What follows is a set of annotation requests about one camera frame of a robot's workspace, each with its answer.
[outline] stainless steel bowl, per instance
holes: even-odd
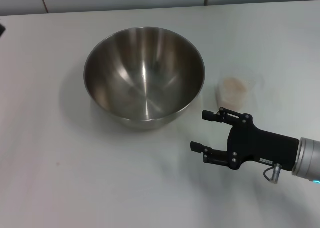
[[[200,93],[205,65],[184,37],[155,28],[130,28],[99,43],[84,82],[93,100],[126,126],[156,129],[170,123]]]

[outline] white table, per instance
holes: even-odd
[[[320,186],[267,166],[203,163],[190,141],[225,150],[223,67],[262,74],[246,112],[257,127],[320,140],[320,2],[4,16],[0,39],[1,228],[318,228]],[[111,121],[83,82],[90,51],[131,27],[161,27],[200,51],[206,81],[186,114],[134,132]]]

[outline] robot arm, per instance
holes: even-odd
[[[240,114],[220,108],[219,112],[204,110],[202,119],[232,126],[227,151],[214,150],[191,142],[191,150],[203,153],[203,162],[238,170],[247,161],[270,166],[264,176],[277,184],[281,170],[292,171],[294,176],[310,181],[320,180],[320,142],[302,138],[300,141],[258,129],[250,114]],[[273,169],[272,178],[266,172]]]

